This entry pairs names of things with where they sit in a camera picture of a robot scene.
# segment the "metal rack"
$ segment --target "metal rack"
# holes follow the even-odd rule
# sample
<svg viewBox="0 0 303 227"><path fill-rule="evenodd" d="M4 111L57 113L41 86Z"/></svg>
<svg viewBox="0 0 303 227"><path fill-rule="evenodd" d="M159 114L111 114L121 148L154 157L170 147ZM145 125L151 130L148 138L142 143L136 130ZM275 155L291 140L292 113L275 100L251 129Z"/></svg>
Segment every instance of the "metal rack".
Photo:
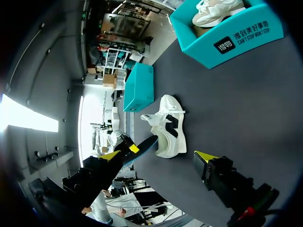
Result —
<svg viewBox="0 0 303 227"><path fill-rule="evenodd" d="M115 56L114 64L112 66L108 66L107 65L109 51L116 51L116 56ZM118 55L119 55L120 52L125 52L125 58L124 58L124 60L122 62L122 65L120 67L116 67L117 58L118 58ZM105 74L105 69L108 69L108 71L110 71L110 69L111 69L111 74L114 73L114 70L125 70L125 69L123 69L123 67L125 65L125 62L126 62L126 59L127 59L128 55L130 53L131 53L130 51L126 51L126 50L120 50L120 49L116 49L116 48L109 48L108 51L107 51L107 54L106 54L105 65L101 66L103 68L103 76Z"/></svg>
<svg viewBox="0 0 303 227"><path fill-rule="evenodd" d="M165 6L166 8L169 8L169 9L171 9L171 10L173 10L173 11L176 10L175 7L172 7L172 6L170 6L169 4L167 4L167 2L168 2L169 0L150 0L150 1L153 1L153 2L155 2L155 3L158 3L158 4L162 5L162 6Z"/></svg>

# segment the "cable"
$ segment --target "cable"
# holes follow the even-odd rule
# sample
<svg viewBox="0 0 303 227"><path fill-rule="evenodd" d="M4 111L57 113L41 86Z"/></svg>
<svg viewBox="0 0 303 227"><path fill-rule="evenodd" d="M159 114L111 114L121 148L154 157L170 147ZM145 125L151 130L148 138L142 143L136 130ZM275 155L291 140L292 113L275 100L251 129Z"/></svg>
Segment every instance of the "cable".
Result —
<svg viewBox="0 0 303 227"><path fill-rule="evenodd" d="M176 211L178 211L179 209L176 209L174 212L172 212L167 218L165 218L164 220L163 220L163 222L164 221L166 221L171 215L173 215Z"/></svg>
<svg viewBox="0 0 303 227"><path fill-rule="evenodd" d="M149 207L151 207L151 208L158 208L158 207L165 207L165 206L173 206L172 204L167 204L167 205L165 205L165 204L161 204L161 205L157 205L157 206L133 206L133 207L124 207L124 206L113 206L113 205L110 205L110 204L108 204L108 203L106 203L106 205L107 206L110 206L110 207L115 207L115 208L149 208Z"/></svg>
<svg viewBox="0 0 303 227"><path fill-rule="evenodd" d="M11 82L12 82L12 80L13 80L13 77L14 77L14 75L15 75L15 72L16 72L16 70L17 70L17 68L18 68L18 65L19 65L21 59L23 58L23 55L25 54L25 52L27 51L27 49L29 48L29 46L32 44L33 40L37 37L37 35L39 35L40 32L41 32L41 29L39 29L39 31L38 31L38 32L36 33L36 35L32 38L32 40L27 44L25 50L22 52L22 54L21 54L21 56L20 56L20 58L19 58L17 64L15 65L14 71L13 71L11 77L10 77L10 80L9 80L9 83L8 83L9 87L10 87L10 85L11 85Z"/></svg>
<svg viewBox="0 0 303 227"><path fill-rule="evenodd" d="M111 202L128 202L128 201L138 201L138 200L111 201Z"/></svg>
<svg viewBox="0 0 303 227"><path fill-rule="evenodd" d="M276 214L276 215L279 215L282 213L282 210L279 210L279 209L272 209L272 210L268 210L264 213L264 216L266 215L271 215L271 214Z"/></svg>

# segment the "person's hand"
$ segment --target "person's hand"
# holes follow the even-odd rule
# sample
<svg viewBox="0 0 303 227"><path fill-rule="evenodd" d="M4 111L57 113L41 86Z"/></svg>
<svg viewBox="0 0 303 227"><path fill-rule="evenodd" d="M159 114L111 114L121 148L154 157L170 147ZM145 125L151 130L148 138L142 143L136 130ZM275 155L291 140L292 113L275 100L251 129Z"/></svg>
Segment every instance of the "person's hand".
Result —
<svg viewBox="0 0 303 227"><path fill-rule="evenodd" d="M119 216L124 218L125 217L125 214L126 214L126 210L123 209L122 207L119 208Z"/></svg>
<svg viewBox="0 0 303 227"><path fill-rule="evenodd" d="M108 190L102 190L102 192L108 198L112 196Z"/></svg>
<svg viewBox="0 0 303 227"><path fill-rule="evenodd" d="M85 207L85 208L83 208L83 210L81 211L82 214L88 214L88 213L90 213L90 212L92 212L91 207Z"/></svg>

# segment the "person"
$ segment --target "person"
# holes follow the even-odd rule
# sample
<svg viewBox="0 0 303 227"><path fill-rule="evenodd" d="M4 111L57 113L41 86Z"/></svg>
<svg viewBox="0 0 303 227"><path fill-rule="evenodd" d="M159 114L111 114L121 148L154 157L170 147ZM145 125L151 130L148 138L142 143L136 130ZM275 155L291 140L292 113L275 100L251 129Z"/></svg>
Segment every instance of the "person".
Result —
<svg viewBox="0 0 303 227"><path fill-rule="evenodd" d="M99 196L110 198L111 194L107 190L102 190ZM142 222L142 219L138 217L140 212L147 210L150 206L160 205L164 202L167 202L167 200L156 192L133 192L112 200L106 200L107 210L109 213L115 213L136 224L141 224L140 222ZM155 212L151 217L165 214L167 208L163 206L157 208L157 210L158 212ZM92 207L84 208L82 210L82 214L92 218L93 216L91 215L91 212Z"/></svg>

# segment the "shoelace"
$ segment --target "shoelace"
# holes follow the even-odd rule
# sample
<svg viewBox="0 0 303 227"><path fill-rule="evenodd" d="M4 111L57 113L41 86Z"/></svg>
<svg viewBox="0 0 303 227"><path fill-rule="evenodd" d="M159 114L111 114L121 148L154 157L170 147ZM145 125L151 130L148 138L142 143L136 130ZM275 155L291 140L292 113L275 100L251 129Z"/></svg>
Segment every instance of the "shoelace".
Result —
<svg viewBox="0 0 303 227"><path fill-rule="evenodd" d="M176 110L176 106L175 105L170 105L170 106L167 106L167 108L166 109L164 109L164 110L161 110L161 111L158 111L157 113L156 113L156 115L163 115L163 117L164 118L166 118L166 116L167 115L169 115L169 114L185 114L185 111L181 111L181 110Z"/></svg>
<svg viewBox="0 0 303 227"><path fill-rule="evenodd" d="M199 13L203 13L205 12L206 10L206 7L210 6L209 5L209 0L202 0L200 1L197 5L196 5L196 8L197 10L199 11Z"/></svg>

